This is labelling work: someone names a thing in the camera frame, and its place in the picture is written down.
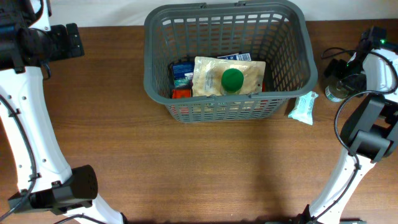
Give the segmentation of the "small metal tin can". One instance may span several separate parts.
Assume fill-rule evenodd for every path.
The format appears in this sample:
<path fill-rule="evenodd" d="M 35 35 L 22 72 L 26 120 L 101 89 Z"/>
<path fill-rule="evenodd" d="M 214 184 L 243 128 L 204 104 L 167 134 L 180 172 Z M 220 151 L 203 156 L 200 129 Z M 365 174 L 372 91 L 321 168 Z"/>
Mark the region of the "small metal tin can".
<path fill-rule="evenodd" d="M 348 97 L 349 91 L 343 86 L 341 81 L 337 81 L 325 88 L 325 95 L 330 101 L 339 103 Z"/>

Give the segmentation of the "white green snack pack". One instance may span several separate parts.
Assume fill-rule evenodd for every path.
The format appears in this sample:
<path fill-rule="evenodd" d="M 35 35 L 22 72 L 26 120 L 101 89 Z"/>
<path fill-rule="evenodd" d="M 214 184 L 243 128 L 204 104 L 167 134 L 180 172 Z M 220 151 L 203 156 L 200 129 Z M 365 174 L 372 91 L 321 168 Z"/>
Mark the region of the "white green snack pack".
<path fill-rule="evenodd" d="M 312 111 L 316 98 L 318 98 L 318 94 L 314 91 L 310 91 L 307 94 L 298 97 L 295 101 L 295 106 L 289 113 L 288 117 L 305 124 L 312 125 Z"/>

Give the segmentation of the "grey plastic shopping basket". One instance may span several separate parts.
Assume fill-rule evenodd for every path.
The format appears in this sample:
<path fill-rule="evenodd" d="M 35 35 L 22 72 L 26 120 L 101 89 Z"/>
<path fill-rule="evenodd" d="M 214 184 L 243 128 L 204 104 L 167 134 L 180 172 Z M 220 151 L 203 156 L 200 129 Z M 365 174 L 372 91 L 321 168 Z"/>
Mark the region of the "grey plastic shopping basket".
<path fill-rule="evenodd" d="M 183 123 L 266 118 L 317 83 L 304 14 L 287 0 L 169 4 L 152 10 L 144 28 L 144 89 Z M 266 63 L 259 92 L 173 98 L 173 65 L 233 53 Z"/>

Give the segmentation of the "green lid glass jar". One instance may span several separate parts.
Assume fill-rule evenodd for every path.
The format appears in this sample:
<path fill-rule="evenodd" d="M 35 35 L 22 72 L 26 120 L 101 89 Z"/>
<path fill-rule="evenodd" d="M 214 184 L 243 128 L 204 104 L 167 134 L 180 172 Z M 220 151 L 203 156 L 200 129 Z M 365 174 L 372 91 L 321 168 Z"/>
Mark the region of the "green lid glass jar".
<path fill-rule="evenodd" d="M 221 77 L 221 94 L 238 95 L 243 83 L 243 73 L 236 68 L 229 68 L 223 72 Z"/>

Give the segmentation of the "blue cardboard box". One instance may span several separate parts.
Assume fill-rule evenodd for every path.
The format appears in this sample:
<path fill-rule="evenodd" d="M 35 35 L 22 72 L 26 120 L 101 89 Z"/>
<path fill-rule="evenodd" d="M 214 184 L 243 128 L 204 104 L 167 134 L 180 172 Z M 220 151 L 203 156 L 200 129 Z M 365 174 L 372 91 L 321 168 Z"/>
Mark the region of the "blue cardboard box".
<path fill-rule="evenodd" d="M 250 53 L 236 53 L 224 56 L 217 56 L 218 59 L 251 61 Z M 180 62 L 172 65 L 174 87 L 176 89 L 189 89 L 192 87 L 194 62 Z"/>

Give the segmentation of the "orange spaghetti packet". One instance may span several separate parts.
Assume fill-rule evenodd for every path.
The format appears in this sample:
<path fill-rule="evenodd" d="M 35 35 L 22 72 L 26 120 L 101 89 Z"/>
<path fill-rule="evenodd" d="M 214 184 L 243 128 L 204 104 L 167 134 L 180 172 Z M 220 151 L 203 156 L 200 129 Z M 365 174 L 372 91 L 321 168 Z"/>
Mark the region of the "orange spaghetti packet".
<path fill-rule="evenodd" d="M 210 96 L 193 102 L 191 90 L 173 90 L 172 98 L 181 103 L 168 105 L 169 113 L 184 123 L 266 118 L 271 110 L 269 100 L 254 99 L 253 94 Z"/>

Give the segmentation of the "beige grain bag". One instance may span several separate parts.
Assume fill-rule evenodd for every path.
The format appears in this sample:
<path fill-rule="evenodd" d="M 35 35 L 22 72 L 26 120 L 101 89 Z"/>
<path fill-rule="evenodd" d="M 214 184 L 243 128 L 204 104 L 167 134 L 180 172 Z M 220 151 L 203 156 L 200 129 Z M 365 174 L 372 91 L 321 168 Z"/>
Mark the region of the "beige grain bag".
<path fill-rule="evenodd" d="M 265 62 L 196 57 L 192 80 L 193 96 L 222 96 L 221 77 L 229 68 L 236 68 L 244 75 L 244 83 L 239 95 L 262 91 Z"/>

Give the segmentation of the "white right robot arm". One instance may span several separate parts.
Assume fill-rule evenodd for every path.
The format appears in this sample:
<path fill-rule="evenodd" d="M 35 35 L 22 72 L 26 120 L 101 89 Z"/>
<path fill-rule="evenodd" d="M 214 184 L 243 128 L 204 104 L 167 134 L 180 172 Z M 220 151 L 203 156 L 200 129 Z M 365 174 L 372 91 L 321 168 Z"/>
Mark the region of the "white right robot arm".
<path fill-rule="evenodd" d="M 338 163 L 321 194 L 293 219 L 293 223 L 340 223 L 341 214 L 363 177 L 397 147 L 397 44 L 387 31 L 371 27 L 357 47 L 322 53 L 331 62 L 324 75 L 336 84 L 326 88 L 329 98 L 344 98 L 337 113 L 353 98 L 364 100 L 335 134 L 343 146 Z"/>

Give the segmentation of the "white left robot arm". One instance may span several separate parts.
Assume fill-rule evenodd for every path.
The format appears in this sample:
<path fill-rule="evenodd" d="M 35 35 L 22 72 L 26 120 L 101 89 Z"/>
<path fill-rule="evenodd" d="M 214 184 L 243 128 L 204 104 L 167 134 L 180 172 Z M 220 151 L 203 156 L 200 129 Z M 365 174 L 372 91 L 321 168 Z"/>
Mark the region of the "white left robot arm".
<path fill-rule="evenodd" d="M 50 62 L 81 57 L 76 24 L 51 25 L 50 2 L 1 2 L 1 122 L 17 170 L 9 214 L 52 212 L 63 221 L 126 223 L 98 192 L 92 166 L 71 168 L 44 98 Z"/>

